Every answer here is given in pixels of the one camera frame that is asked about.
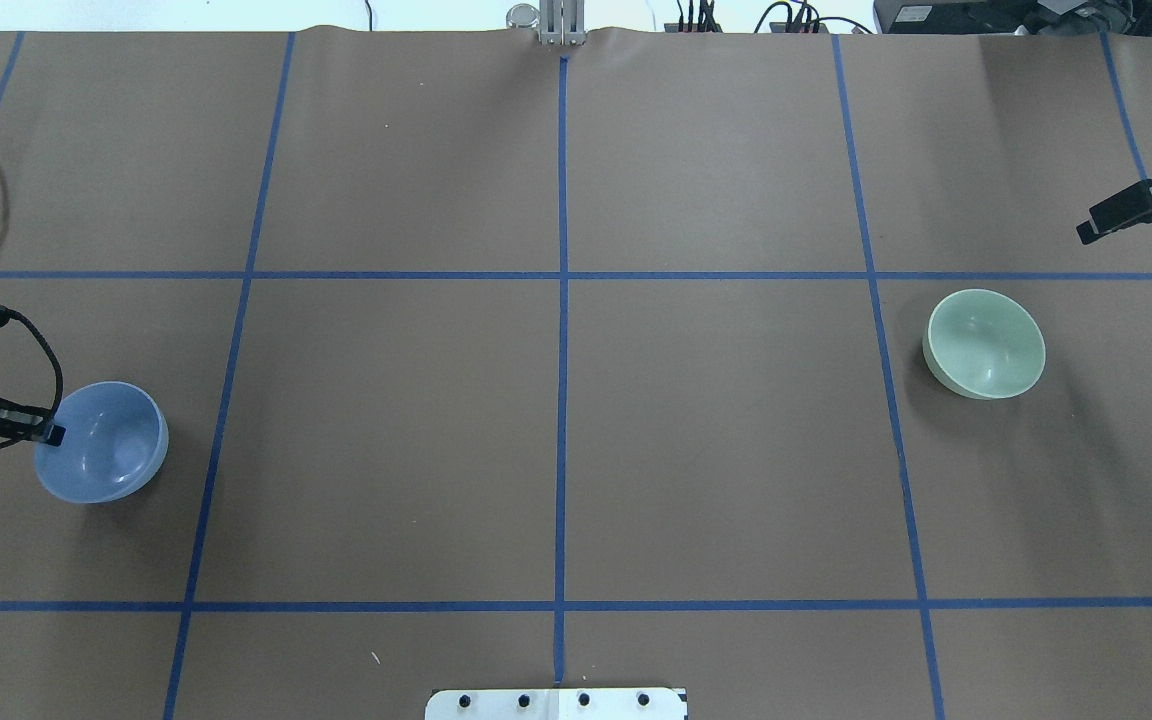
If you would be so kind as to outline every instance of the brown table surface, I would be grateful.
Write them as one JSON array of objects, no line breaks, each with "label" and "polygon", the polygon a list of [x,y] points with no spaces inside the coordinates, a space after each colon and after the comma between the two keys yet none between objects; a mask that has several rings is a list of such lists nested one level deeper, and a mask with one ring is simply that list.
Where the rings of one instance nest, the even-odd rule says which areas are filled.
[{"label": "brown table surface", "polygon": [[[1152,717],[1140,172],[1152,40],[0,35],[0,302],[172,430],[0,452],[0,719]],[[925,367],[964,287],[1024,396]]]}]

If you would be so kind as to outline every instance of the white label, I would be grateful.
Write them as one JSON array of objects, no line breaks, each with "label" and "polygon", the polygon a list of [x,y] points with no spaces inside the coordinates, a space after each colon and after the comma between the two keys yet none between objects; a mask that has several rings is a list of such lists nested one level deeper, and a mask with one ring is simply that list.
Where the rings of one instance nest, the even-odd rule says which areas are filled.
[{"label": "white label", "polygon": [[896,13],[896,18],[893,22],[897,23],[920,23],[923,20],[927,18],[927,15],[932,14],[931,5],[905,5],[904,8]]}]

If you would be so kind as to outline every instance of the cable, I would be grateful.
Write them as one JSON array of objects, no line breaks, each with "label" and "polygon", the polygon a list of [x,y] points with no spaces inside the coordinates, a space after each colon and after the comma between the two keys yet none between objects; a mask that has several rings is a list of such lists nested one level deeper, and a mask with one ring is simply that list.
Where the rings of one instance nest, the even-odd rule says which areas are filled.
[{"label": "cable", "polygon": [[[47,423],[55,418],[56,410],[60,409],[60,396],[65,394],[65,373],[60,372],[60,359],[56,359],[55,351],[51,350],[51,344],[47,343],[47,339],[41,336],[41,333],[38,332],[35,324],[30,323],[25,316],[17,313],[17,311],[12,310],[9,306],[5,306],[3,310],[6,310],[9,318],[15,320],[15,323],[24,325],[24,328],[29,331],[29,334],[32,334],[33,340],[38,343],[38,347],[41,348],[41,351],[47,356],[47,361],[51,363],[51,372],[55,374],[56,391],[51,397],[51,410],[47,411],[47,415],[40,420],[40,423],[35,425],[38,429],[45,427]],[[17,442],[20,442],[18,438],[6,439],[6,441],[0,442],[0,450],[2,450],[3,447],[13,447],[13,445]]]},{"label": "cable", "polygon": [[863,31],[865,35],[873,35],[872,29],[869,29],[867,26],[864,26],[863,24],[856,22],[856,20],[854,20],[854,18],[840,18],[840,17],[838,17],[838,15],[829,15],[827,18],[820,18],[820,17],[818,17],[818,18],[814,20],[814,23],[817,23],[819,25],[820,23],[826,22],[826,20],[842,20],[842,22],[844,22],[844,23],[851,23],[855,26],[858,26],[861,29],[861,31]]},{"label": "cable", "polygon": [[785,22],[786,24],[794,22],[794,6],[787,3],[785,0],[778,0],[775,3],[768,5],[767,9],[763,10],[763,17],[758,18],[758,24],[755,26],[755,33],[758,33],[763,29],[763,21],[767,18],[767,15],[772,14],[772,10],[778,8],[778,6],[785,5]]}]

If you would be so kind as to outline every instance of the plastic bowl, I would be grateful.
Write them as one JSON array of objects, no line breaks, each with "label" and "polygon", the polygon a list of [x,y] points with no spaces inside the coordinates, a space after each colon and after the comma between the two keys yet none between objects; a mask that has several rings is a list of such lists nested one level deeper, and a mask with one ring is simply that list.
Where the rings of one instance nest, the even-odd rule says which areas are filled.
[{"label": "plastic bowl", "polygon": [[1034,387],[1047,346],[1032,316],[992,290],[961,290],[932,310],[923,357],[945,387],[973,400],[1015,397]]},{"label": "plastic bowl", "polygon": [[60,447],[38,445],[41,486],[67,502],[108,502],[145,486],[168,454],[168,423],[154,399],[127,382],[97,382],[60,402]]}]

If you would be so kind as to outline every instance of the white bracket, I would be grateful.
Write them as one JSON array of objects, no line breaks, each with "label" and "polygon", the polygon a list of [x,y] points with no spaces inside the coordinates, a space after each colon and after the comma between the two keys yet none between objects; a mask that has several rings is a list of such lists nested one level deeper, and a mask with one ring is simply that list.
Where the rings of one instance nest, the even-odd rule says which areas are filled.
[{"label": "white bracket", "polygon": [[687,720],[687,691],[669,688],[440,691],[425,720]]},{"label": "white bracket", "polygon": [[540,45],[585,45],[585,0],[540,0]]}]

